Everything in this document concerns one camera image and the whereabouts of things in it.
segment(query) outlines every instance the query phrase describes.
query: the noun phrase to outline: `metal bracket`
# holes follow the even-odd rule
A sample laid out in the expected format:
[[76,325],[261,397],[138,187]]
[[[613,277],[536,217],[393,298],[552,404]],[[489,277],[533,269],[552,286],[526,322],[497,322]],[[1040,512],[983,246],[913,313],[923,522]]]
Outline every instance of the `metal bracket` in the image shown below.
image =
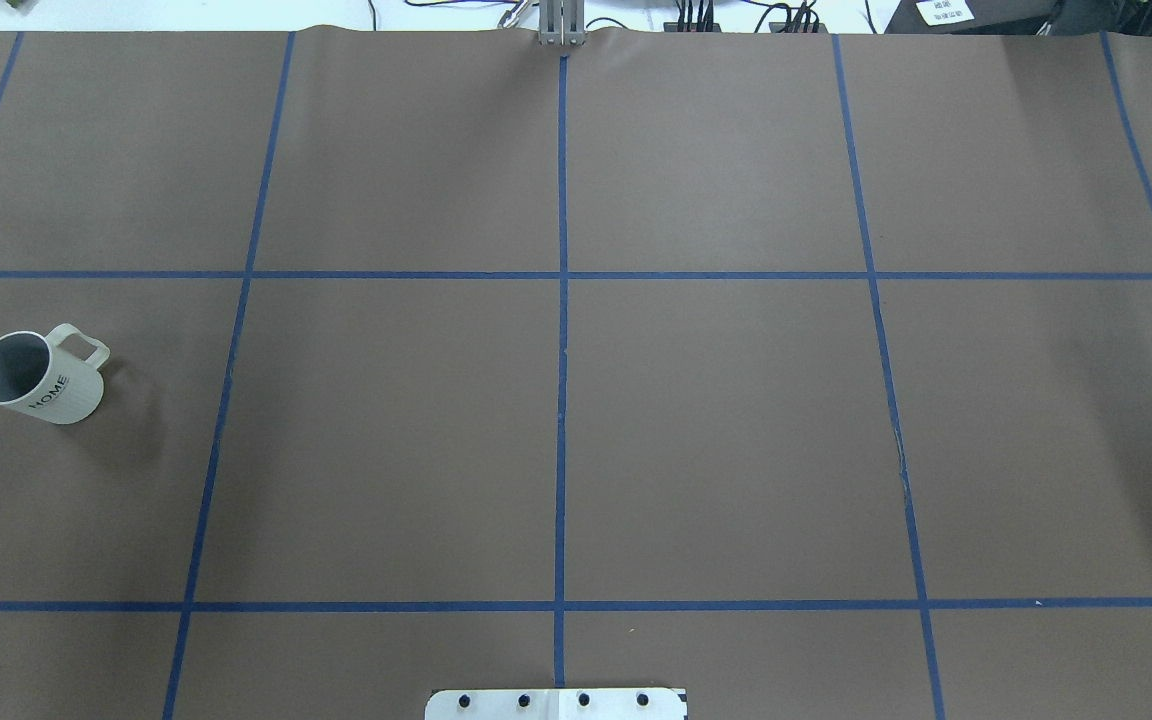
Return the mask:
[[585,45],[585,0],[540,0],[540,45]]
[[441,691],[425,720],[687,720],[687,691],[673,688]]

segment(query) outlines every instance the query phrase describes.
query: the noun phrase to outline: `blue grid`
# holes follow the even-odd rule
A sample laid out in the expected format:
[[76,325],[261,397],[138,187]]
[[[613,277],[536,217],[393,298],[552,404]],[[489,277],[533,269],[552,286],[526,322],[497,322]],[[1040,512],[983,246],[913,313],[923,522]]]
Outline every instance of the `blue grid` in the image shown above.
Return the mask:
[[[0,78],[0,104],[8,86],[12,70],[17,61],[24,33],[15,35],[8,59]],[[296,33],[287,35],[282,71],[279,76],[274,116],[270,123],[270,142],[266,146],[260,191],[257,195],[252,218],[251,238],[248,242],[247,265],[243,270],[0,270],[0,279],[29,278],[127,278],[127,279],[242,279],[238,306],[234,316],[234,327],[229,355],[225,364],[223,387],[215,411],[215,430],[212,435],[207,473],[198,509],[195,541],[189,561],[189,571],[183,600],[180,602],[135,601],[0,601],[0,612],[151,612],[151,614],[179,614],[177,643],[172,660],[172,670],[166,689],[162,715],[173,717],[177,696],[180,674],[183,670],[188,644],[189,623],[192,614],[233,614],[233,612],[378,612],[378,614],[411,614],[417,612],[548,612],[554,619],[554,682],[564,683],[563,637],[564,612],[767,612],[767,611],[918,611],[922,620],[925,655],[927,657],[929,683],[931,684],[933,710],[937,720],[945,719],[940,670],[937,665],[932,611],[1055,611],[1055,609],[1109,609],[1111,607],[1134,607],[1152,609],[1152,597],[1024,597],[1024,598],[932,598],[927,594],[927,582],[922,563],[918,539],[918,523],[914,505],[914,486],[905,463],[904,438],[901,434],[900,407],[896,382],[892,377],[890,356],[887,351],[887,334],[882,323],[882,304],[879,297],[879,281],[1152,281],[1152,273],[1041,273],[1041,272],[884,272],[874,264],[873,245],[870,242],[867,213],[865,213],[864,188],[861,183],[861,161],[856,152],[852,132],[851,109],[847,100],[844,56],[836,36],[832,37],[833,60],[838,79],[838,100],[844,120],[847,156],[852,179],[856,218],[861,228],[865,270],[864,272],[573,272],[568,268],[567,252],[567,55],[558,60],[558,272],[384,272],[384,270],[256,270],[256,252],[260,243],[262,218],[266,195],[270,189],[270,173],[274,167],[278,131],[282,119],[285,91],[291,55],[296,45]],[[1146,194],[1152,214],[1152,183],[1144,167],[1135,141],[1132,122],[1126,109],[1123,91],[1117,78],[1111,43],[1101,33],[1106,70],[1111,78],[1126,142],[1140,183]],[[238,356],[238,341],[247,318],[247,300],[252,281],[278,281],[278,279],[492,279],[492,281],[558,281],[558,417],[556,417],[556,501],[554,501],[554,600],[553,601],[435,601],[435,602],[197,602],[198,568],[202,548],[206,538],[211,498],[215,488],[217,470],[220,461],[220,442],[223,438],[229,395],[233,386],[233,369]],[[905,492],[905,532],[908,533],[916,598],[890,598],[890,600],[755,600],[755,601],[570,601],[566,598],[566,410],[567,410],[567,331],[568,331],[568,285],[571,281],[685,281],[685,279],[728,279],[728,281],[753,281],[753,279],[782,279],[782,281],[865,281],[869,287],[870,305],[874,317],[878,354],[882,362],[882,384],[886,389],[892,432],[899,452],[900,477]]]

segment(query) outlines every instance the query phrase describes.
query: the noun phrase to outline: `white metal plate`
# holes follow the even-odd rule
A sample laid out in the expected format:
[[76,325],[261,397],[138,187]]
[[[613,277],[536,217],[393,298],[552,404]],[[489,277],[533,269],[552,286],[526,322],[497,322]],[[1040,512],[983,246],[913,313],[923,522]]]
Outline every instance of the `white metal plate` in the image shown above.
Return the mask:
[[440,691],[425,720],[687,720],[685,698],[670,688]]

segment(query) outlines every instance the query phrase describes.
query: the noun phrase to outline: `mug rim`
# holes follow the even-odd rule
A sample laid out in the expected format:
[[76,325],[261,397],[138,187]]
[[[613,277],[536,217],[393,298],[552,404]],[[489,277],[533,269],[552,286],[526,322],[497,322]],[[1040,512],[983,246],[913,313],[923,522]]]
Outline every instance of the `mug rim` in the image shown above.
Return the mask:
[[1,400],[0,406],[15,406],[17,404],[17,402],[26,400],[26,397],[33,395],[33,393],[36,393],[38,388],[40,388],[41,385],[47,381],[47,376],[51,374],[51,366],[52,364],[55,363],[56,359],[55,348],[51,347],[51,342],[47,342],[47,339],[43,338],[40,333],[36,333],[32,331],[14,331],[3,334],[3,336],[0,336],[0,342],[3,342],[7,338],[15,338],[18,334],[32,334],[33,338],[38,338],[38,340],[41,341],[41,346],[47,348],[47,369],[45,370],[44,373],[41,373],[41,378],[38,378],[38,382],[32,388],[29,388],[28,392],[22,393],[20,397],[15,397],[14,400]]

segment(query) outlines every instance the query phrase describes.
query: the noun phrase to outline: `brown surface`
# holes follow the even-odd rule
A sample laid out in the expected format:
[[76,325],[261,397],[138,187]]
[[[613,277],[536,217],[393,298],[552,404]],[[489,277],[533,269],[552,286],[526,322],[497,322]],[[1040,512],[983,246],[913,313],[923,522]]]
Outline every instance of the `brown surface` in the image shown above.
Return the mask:
[[[296,37],[255,275],[287,36],[24,37],[0,334],[114,361],[90,420],[0,410],[0,717],[162,715],[182,619],[175,717],[559,679],[692,717],[1152,717],[1152,279],[877,300],[828,38],[621,31],[567,63],[568,260],[641,274],[562,279],[556,56]],[[1152,41],[1114,43],[1152,177]],[[1152,273],[1096,37],[842,51],[878,272]],[[851,274],[732,274],[786,270]],[[556,617],[556,579],[607,602]]]

